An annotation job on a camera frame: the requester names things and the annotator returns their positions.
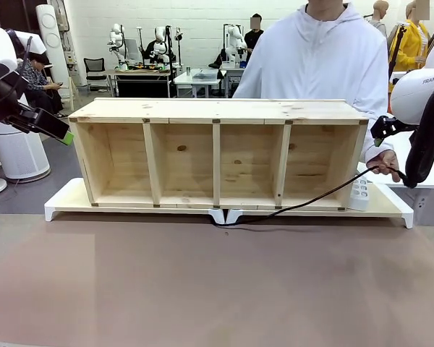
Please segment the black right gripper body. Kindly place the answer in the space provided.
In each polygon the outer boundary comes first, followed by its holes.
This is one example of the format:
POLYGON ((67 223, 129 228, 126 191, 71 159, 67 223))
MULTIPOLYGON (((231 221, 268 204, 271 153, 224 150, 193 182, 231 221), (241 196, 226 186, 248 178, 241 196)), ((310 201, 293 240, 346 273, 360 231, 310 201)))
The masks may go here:
POLYGON ((384 134, 398 134, 400 132, 411 132, 418 128, 415 124, 405 124, 397 119, 392 127, 384 127, 384 134))

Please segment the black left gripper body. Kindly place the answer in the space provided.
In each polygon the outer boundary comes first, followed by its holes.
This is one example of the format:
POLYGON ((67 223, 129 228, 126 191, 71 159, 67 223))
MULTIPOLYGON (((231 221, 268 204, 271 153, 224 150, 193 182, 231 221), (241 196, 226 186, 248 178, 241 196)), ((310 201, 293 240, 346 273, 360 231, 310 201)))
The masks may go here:
POLYGON ((33 108, 19 103, 17 111, 7 117, 7 123, 24 133, 41 133, 63 140, 69 125, 42 108, 33 108))

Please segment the person's left hand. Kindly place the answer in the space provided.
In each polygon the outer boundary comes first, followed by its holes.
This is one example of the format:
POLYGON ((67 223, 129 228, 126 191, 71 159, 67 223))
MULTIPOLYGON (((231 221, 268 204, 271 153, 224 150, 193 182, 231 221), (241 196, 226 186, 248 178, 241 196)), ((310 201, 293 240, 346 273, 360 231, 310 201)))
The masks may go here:
POLYGON ((400 182, 399 162, 393 150, 385 150, 366 163, 374 174, 390 175, 393 182, 400 182))

